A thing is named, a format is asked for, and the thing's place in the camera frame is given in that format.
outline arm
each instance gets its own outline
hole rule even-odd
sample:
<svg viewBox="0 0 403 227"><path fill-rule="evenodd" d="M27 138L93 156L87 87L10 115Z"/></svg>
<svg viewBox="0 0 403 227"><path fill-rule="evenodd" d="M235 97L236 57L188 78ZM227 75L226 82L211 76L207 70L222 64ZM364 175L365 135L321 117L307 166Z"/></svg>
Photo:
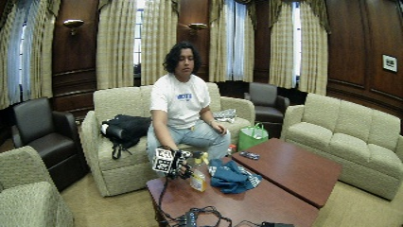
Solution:
<svg viewBox="0 0 403 227"><path fill-rule="evenodd" d="M167 114L159 110L151 110L152 117L152 127L154 127L154 136L159 141L159 144L163 146L168 146L171 149L176 150L178 146L172 140L171 134L167 130Z"/></svg>
<svg viewBox="0 0 403 227"><path fill-rule="evenodd" d="M200 120L203 120L203 122L220 134L226 134L226 128L222 124L219 124L215 120L214 120L214 116L212 113L210 111L210 107L206 106L204 108L200 109L199 111L199 115L200 115Z"/></svg>

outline beige sofa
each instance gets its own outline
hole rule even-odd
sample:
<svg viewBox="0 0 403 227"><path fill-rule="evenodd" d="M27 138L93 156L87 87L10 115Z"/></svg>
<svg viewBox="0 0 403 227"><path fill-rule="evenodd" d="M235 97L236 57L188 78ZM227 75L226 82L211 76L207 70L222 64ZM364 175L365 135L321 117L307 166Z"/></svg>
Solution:
<svg viewBox="0 0 403 227"><path fill-rule="evenodd" d="M231 143L238 142L239 129L253 123L253 107L249 101L220 96L215 83L207 83L211 97L210 109L218 112L236 110L234 123L224 122ZM93 95L94 111L89 111L82 121L82 150L101 195L112 196L143 188L147 180L155 178L146 155L146 137L122 152L118 160L111 159L111 143L99 134L101 123L116 114L150 116L150 96L152 85L99 90ZM183 150L195 150L179 145Z"/></svg>
<svg viewBox="0 0 403 227"><path fill-rule="evenodd" d="M0 226L74 226L73 214L31 147L0 153Z"/></svg>
<svg viewBox="0 0 403 227"><path fill-rule="evenodd" d="M339 180L392 200L403 179L397 117L308 94L287 109L280 138L343 165Z"/></svg>

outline hand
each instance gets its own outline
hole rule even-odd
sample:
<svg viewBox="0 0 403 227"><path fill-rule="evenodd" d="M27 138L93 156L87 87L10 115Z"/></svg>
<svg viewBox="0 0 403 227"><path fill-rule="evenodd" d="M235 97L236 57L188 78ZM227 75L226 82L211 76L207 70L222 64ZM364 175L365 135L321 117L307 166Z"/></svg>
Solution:
<svg viewBox="0 0 403 227"><path fill-rule="evenodd" d="M226 128L222 124L216 123L216 121L211 121L211 128L220 134L226 134Z"/></svg>

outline person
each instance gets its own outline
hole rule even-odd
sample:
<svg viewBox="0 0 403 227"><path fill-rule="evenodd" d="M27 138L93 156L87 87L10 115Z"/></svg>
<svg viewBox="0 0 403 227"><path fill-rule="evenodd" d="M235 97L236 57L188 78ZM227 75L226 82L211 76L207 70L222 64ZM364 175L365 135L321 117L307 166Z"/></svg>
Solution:
<svg viewBox="0 0 403 227"><path fill-rule="evenodd" d="M178 150L178 144L207 148L207 158L224 157L230 133L214 120L208 108L210 95L204 81L195 76L202 59L188 42L174 45L164 57L167 74L154 83L151 90L151 119L147 131L147 156L167 146Z"/></svg>

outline black backpack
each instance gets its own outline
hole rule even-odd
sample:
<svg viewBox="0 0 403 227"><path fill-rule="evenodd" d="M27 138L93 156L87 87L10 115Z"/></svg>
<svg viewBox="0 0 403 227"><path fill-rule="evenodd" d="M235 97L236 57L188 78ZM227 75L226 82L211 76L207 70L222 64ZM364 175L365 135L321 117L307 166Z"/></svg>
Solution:
<svg viewBox="0 0 403 227"><path fill-rule="evenodd" d="M122 150L130 154L128 148L138 143L140 136L147 134L150 124L150 117L123 114L116 114L112 119L102 121L102 126L106 127L106 129L101 130L101 134L112 144L112 159L120 157Z"/></svg>

